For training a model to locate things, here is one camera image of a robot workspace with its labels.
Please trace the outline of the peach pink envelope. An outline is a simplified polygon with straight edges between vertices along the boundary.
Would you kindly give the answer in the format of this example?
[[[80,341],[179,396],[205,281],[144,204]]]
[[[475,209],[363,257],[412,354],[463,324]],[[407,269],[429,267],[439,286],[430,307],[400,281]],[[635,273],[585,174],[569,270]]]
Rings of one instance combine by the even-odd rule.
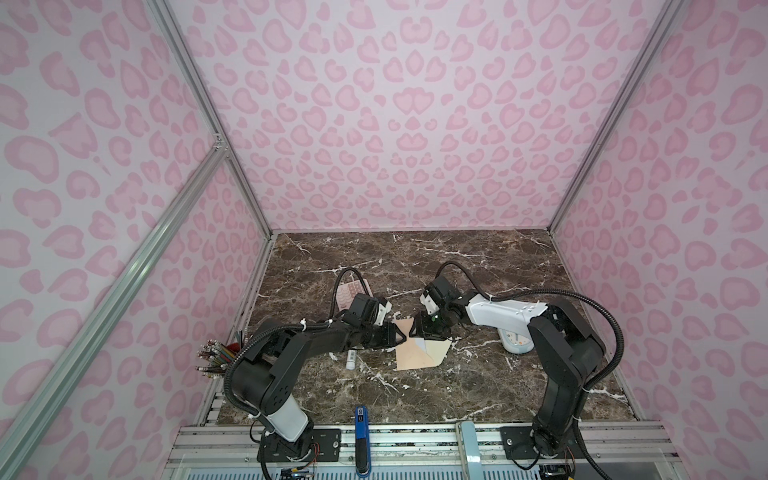
[[[412,318],[395,320],[394,324],[406,334],[406,341],[395,348],[396,369],[398,371],[416,370],[440,366],[452,346],[450,340],[425,340],[428,353],[422,352],[410,337],[409,331],[413,325]]]

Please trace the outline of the white glue stick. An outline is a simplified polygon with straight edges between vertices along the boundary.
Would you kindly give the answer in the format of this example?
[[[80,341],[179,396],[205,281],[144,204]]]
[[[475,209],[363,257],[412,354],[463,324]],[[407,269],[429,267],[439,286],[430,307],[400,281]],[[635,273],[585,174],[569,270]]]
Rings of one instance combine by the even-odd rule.
[[[346,369],[353,371],[356,368],[356,359],[357,359],[357,352],[355,350],[350,350],[347,353],[347,360],[346,360]]]

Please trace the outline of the white letter paper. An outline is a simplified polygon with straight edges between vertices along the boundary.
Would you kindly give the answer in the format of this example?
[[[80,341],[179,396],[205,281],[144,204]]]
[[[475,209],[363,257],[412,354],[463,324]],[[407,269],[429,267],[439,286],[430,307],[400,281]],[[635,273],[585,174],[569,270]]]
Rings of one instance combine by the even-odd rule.
[[[414,338],[415,345],[425,354],[428,353],[425,340],[423,338]]]

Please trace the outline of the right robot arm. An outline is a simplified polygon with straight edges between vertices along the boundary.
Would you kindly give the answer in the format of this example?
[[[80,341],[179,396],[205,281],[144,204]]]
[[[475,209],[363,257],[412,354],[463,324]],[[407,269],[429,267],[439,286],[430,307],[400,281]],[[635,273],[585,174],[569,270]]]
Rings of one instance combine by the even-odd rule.
[[[544,458],[567,452],[569,443],[584,448],[579,422],[593,386],[620,363],[624,337],[613,315],[601,304],[576,292],[540,288],[492,295],[475,278],[462,291],[437,272],[424,287],[422,309],[410,334],[425,340],[447,340],[456,325],[497,330],[508,352],[538,355],[547,377],[541,406],[530,430],[506,441],[505,455],[523,470]],[[604,359],[604,341],[574,306],[580,301],[600,313],[610,325],[616,342],[611,360]]]

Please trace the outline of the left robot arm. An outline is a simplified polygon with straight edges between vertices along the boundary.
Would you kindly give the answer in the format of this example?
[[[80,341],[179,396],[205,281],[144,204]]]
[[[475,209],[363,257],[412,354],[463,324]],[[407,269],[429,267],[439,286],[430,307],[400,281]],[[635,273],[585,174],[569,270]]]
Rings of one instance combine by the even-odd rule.
[[[227,367],[223,392],[234,407],[264,426],[262,446],[273,444],[291,458],[312,450],[313,422],[292,395],[305,362],[326,353],[399,346],[406,334],[387,321],[387,303],[368,287],[342,309],[331,300],[324,321],[313,324],[264,322]]]

